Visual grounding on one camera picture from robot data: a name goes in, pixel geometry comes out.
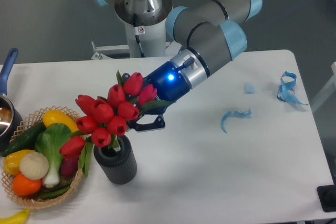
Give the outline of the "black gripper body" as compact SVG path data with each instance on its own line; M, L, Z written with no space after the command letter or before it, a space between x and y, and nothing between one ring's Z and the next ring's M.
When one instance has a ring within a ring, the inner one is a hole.
M152 84L157 89L155 101L176 102L191 89L190 84L182 75L182 70L189 65L190 63L183 63L176 67L172 62L167 61L143 78L143 88Z

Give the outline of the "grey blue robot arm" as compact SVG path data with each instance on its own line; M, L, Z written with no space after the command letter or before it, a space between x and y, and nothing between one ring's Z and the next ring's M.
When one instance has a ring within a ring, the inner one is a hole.
M157 89L155 104L146 105L141 115L154 114L150 124L129 121L138 132L164 128L163 113L191 89L234 60L247 47L240 23L259 13L263 0L210 0L190 9L174 7L172 0L96 0L112 5L124 23L132 58L165 54L166 37L182 50L144 79Z

